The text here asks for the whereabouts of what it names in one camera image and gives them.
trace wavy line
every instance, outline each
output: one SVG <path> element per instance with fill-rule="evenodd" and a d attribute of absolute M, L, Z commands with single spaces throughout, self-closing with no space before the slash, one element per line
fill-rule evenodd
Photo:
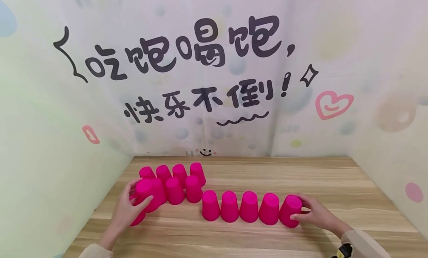
<path fill-rule="evenodd" d="M 263 114 L 262 116 L 257 115 L 257 114 L 253 114 L 253 117 L 251 117 L 251 118 L 240 117 L 236 122 L 231 121 L 231 120 L 227 120 L 225 123 L 219 123 L 219 122 L 217 122 L 217 124 L 218 124 L 218 125 L 220 125 L 220 126 L 226 126 L 226 125 L 228 125 L 229 123 L 231 123 L 231 124 L 237 124 L 237 123 L 240 123 L 240 122 L 242 122 L 242 121 L 250 122 L 250 121 L 254 120 L 255 118 L 264 118 L 264 117 L 266 117 L 268 114 L 269 114 L 269 112 L 267 111 L 267 112 L 266 112 L 265 114 Z"/>
<path fill-rule="evenodd" d="M 61 48 L 63 45 L 65 45 L 65 43 L 67 43 L 69 34 L 70 33 L 68 32 L 68 27 L 65 26 L 64 37 L 58 42 L 53 42 L 53 46 L 68 58 L 68 60 L 71 63 L 71 66 L 73 66 L 73 75 L 76 77 L 82 78 L 86 83 L 88 83 L 88 80 L 85 78 L 85 76 L 78 73 L 78 70 L 76 69 L 76 65 L 73 62 L 73 59 L 71 59 L 71 57 L 67 54 L 67 52 L 65 52 L 64 49 Z"/>

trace pink heart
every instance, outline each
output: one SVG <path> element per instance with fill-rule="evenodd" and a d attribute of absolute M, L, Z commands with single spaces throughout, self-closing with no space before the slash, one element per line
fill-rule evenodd
<path fill-rule="evenodd" d="M 347 99 L 348 104 L 343 109 L 341 109 L 340 111 L 334 112 L 330 115 L 324 115 L 324 113 L 321 110 L 321 99 L 323 97 L 325 97 L 326 95 L 329 95 L 331 97 L 331 103 L 332 104 L 336 104 L 343 99 Z M 324 91 L 321 94 L 319 94 L 318 97 L 316 98 L 315 108 L 316 108 L 318 116 L 321 118 L 321 120 L 328 120 L 330 118 L 334 118 L 334 117 L 337 117 L 341 114 L 344 114 L 347 111 L 347 109 L 349 109 L 349 107 L 352 105 L 352 102 L 354 102 L 354 96 L 353 95 L 345 94 L 345 95 L 337 96 L 336 92 L 334 92 L 334 91 Z M 327 111 L 335 111 L 335 110 L 340 109 L 340 107 L 335 106 L 335 107 L 330 108 L 329 106 L 325 105 L 324 109 L 326 109 Z"/>

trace left hand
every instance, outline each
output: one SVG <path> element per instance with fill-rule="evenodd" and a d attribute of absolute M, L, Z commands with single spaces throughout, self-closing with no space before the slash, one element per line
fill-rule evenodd
<path fill-rule="evenodd" d="M 111 225 L 121 232 L 132 224 L 138 214 L 140 214 L 153 199 L 153 196 L 149 196 L 136 206 L 133 205 L 135 199 L 129 200 L 130 192 L 135 189 L 136 183 L 140 180 L 141 178 L 138 178 L 127 183 L 116 202 L 116 206 L 111 217 Z"/>

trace wooden table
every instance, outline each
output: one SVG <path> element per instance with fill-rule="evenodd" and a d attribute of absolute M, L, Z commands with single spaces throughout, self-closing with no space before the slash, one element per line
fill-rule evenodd
<path fill-rule="evenodd" d="M 355 229 L 369 233 L 393 258 L 428 257 L 428 242 L 350 158 L 135 157 L 64 258 L 78 257 L 98 241 L 116 198 L 128 181 L 138 177 L 141 167 L 166 164 L 171 168 L 183 163 L 188 170 L 195 159 L 205 170 L 203 189 L 216 191 L 219 199 L 226 190 L 235 191 L 238 200 L 244 191 L 252 190 L 259 204 L 267 192 L 276 193 L 282 203 L 287 194 L 301 192 L 316 197 Z M 207 222 L 201 207 L 201 203 L 185 200 L 147 214 L 119 239 L 115 258 L 324 258 L 333 256 L 340 245 L 332 233 L 307 224 L 287 229 L 280 222 L 267 226 L 260 220 L 253 224 L 241 219 L 229 224 L 221 218 Z"/>

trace pink circle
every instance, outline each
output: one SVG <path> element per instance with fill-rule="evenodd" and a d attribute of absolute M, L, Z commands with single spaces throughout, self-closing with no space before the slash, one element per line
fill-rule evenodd
<path fill-rule="evenodd" d="M 223 193 L 222 201 L 226 202 L 227 204 L 233 204 L 235 201 L 237 201 L 236 194 L 233 191 L 226 191 Z"/>
<path fill-rule="evenodd" d="M 71 227 L 73 227 L 73 222 L 74 220 L 70 216 L 68 215 L 63 216 L 61 218 L 61 221 L 56 227 L 56 232 L 59 233 L 60 235 L 65 235 L 70 231 Z"/>
<path fill-rule="evenodd" d="M 199 179 L 197 176 L 188 176 L 186 178 L 186 185 L 188 186 L 195 186 L 199 185 Z"/>
<path fill-rule="evenodd" d="M 279 205 L 279 198 L 273 193 L 266 193 L 263 199 L 271 207 Z"/>
<path fill-rule="evenodd" d="M 253 191 L 245 191 L 242 195 L 242 200 L 245 200 L 248 204 L 256 204 L 257 195 Z"/>
<path fill-rule="evenodd" d="M 204 192 L 202 199 L 205 202 L 212 203 L 212 202 L 217 201 L 217 194 L 213 190 L 207 190 Z"/>
<path fill-rule="evenodd" d="M 173 188 L 180 185 L 180 181 L 177 177 L 171 177 L 168 180 L 166 180 L 166 187 Z"/>
<path fill-rule="evenodd" d="M 140 180 L 135 185 L 135 191 L 137 194 L 147 193 L 151 188 L 152 188 L 152 182 L 150 181 L 150 179 Z"/>
<path fill-rule="evenodd" d="M 412 182 L 406 185 L 406 195 L 413 202 L 422 202 L 424 199 L 424 194 L 419 185 Z"/>
<path fill-rule="evenodd" d="M 288 206 L 290 206 L 291 208 L 299 209 L 299 210 L 302 208 L 302 200 L 296 195 L 286 196 L 285 201 L 287 202 Z"/>

